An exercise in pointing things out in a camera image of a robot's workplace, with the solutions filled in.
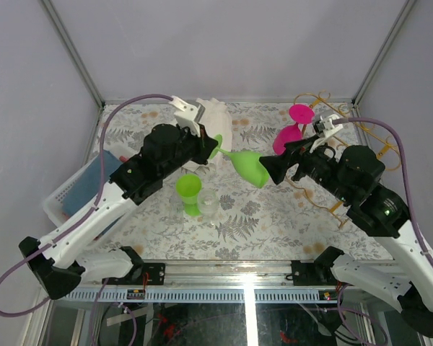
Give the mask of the green plastic wine glass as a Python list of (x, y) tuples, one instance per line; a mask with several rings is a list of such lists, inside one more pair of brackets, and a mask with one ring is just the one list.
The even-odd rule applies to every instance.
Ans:
[(183, 202), (184, 211), (189, 216), (199, 216), (198, 194), (201, 191), (201, 179), (195, 174), (185, 174), (175, 185), (176, 192)]
[(222, 148), (223, 137), (218, 134), (214, 139), (218, 144), (212, 151), (211, 156), (219, 152), (228, 157), (239, 176), (257, 188), (262, 188), (267, 183), (269, 173), (259, 161), (261, 158), (260, 153), (254, 151), (226, 151)]

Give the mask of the clear wine glass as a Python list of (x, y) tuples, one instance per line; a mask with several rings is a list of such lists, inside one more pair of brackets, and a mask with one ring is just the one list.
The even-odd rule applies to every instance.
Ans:
[(202, 189), (197, 198), (198, 209), (206, 223), (214, 226), (219, 210), (219, 198), (214, 190)]

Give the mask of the magenta plastic wine glass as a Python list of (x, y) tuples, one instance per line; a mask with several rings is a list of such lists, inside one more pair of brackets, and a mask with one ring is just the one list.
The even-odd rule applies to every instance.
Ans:
[(284, 153), (284, 145), (286, 143), (302, 140), (302, 131), (299, 129), (299, 126), (310, 124), (315, 113), (306, 105), (295, 104), (289, 108), (289, 116), (293, 119), (294, 125), (288, 125), (283, 128), (275, 138), (272, 145), (273, 150), (277, 155)]

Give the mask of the gold wire wine glass rack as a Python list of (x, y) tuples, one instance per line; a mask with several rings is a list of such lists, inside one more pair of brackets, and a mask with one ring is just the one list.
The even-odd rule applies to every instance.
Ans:
[[(326, 90), (321, 90), (318, 93), (304, 92), (298, 94), (293, 99), (293, 105), (295, 104), (304, 104), (308, 103), (308, 107), (314, 110), (318, 105), (325, 105), (329, 110), (334, 111), (342, 117), (357, 117), (359, 115), (359, 107), (354, 104), (352, 100), (338, 100), (331, 99), (331, 93)], [(360, 141), (364, 141), (366, 144), (371, 144), (370, 139), (373, 138), (378, 141), (382, 147), (377, 152), (377, 158), (382, 160), (382, 158), (393, 152), (398, 158), (398, 163), (393, 168), (387, 168), (387, 172), (394, 172), (400, 169), (401, 167), (401, 155), (399, 150), (397, 149), (397, 145), (393, 143), (393, 136), (390, 134), (386, 138), (380, 138), (375, 135), (375, 125), (364, 125), (364, 123), (355, 123), (354, 124), (355, 131), (357, 132), (358, 139)], [(330, 216), (332, 216), (336, 221), (338, 221), (338, 228), (342, 229), (344, 225), (349, 221), (349, 218), (342, 218), (340, 215), (336, 214), (336, 211), (344, 206), (344, 203), (340, 200), (337, 200), (334, 205), (331, 207), (318, 205), (313, 199), (312, 196), (308, 193), (305, 187), (300, 187), (296, 185), (290, 178), (286, 178), (286, 181), (295, 189), (298, 190), (302, 196), (314, 207), (325, 210)]]

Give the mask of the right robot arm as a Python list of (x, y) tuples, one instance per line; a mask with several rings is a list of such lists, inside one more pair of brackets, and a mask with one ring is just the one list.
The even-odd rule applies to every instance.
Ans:
[(339, 280), (368, 292), (392, 306), (413, 330), (433, 338), (433, 254), (416, 237), (403, 199), (380, 184), (385, 165), (367, 146), (349, 146), (335, 159), (326, 154), (329, 146), (313, 148), (314, 141), (288, 143), (283, 154), (259, 161), (275, 184), (296, 167), (292, 180), (308, 176), (342, 201), (351, 222), (381, 244), (406, 275), (385, 274), (328, 247), (316, 260), (316, 279), (326, 285)]

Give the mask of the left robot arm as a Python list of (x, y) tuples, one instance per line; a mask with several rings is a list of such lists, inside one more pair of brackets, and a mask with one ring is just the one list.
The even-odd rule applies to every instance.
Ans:
[(90, 281), (117, 278), (131, 285), (142, 281), (144, 262), (130, 246), (106, 253), (83, 252), (100, 233), (160, 190), (164, 179), (185, 163), (207, 164), (219, 143), (203, 126), (199, 130), (195, 136), (177, 125), (155, 126), (140, 152), (102, 181), (101, 193), (48, 237), (28, 236), (19, 243), (50, 299), (63, 298)]

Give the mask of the white pleated cloth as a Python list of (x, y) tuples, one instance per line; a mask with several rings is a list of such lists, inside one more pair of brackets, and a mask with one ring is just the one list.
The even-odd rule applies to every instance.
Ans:
[(215, 98), (198, 98), (196, 103), (199, 103), (205, 109), (199, 123), (205, 127), (206, 133), (212, 138), (221, 135), (221, 148), (225, 151), (231, 151), (233, 139), (232, 116), (229, 114), (228, 106)]

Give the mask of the blue folded towel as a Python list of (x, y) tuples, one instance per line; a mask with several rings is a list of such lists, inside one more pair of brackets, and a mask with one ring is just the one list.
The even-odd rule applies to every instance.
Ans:
[(72, 217), (92, 198), (98, 194), (100, 181), (105, 184), (110, 175), (122, 164), (122, 161), (109, 151), (103, 151), (104, 175), (100, 176), (100, 157), (96, 156), (91, 164), (82, 172), (63, 199), (62, 210), (68, 217)]

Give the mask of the white plastic basket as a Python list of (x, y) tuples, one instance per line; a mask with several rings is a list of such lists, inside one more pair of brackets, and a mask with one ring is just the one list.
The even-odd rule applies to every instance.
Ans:
[[(136, 151), (127, 147), (124, 144), (108, 145), (104, 150), (109, 151), (114, 156), (126, 156), (129, 159), (136, 154)], [(64, 224), (70, 217), (66, 216), (62, 210), (63, 199), (66, 197), (67, 192), (72, 188), (74, 183), (81, 176), (82, 172), (88, 167), (89, 164), (95, 159), (94, 156), (90, 159), (81, 169), (68, 178), (60, 187), (58, 187), (52, 194), (50, 194), (43, 202), (43, 210), (48, 218), (57, 226)]]

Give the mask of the aluminium front rail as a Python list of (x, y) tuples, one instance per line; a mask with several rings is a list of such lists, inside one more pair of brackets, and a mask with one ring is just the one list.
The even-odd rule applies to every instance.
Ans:
[(307, 278), (290, 261), (168, 260), (141, 282), (85, 283), (64, 296), (88, 303), (334, 303), (341, 284)]

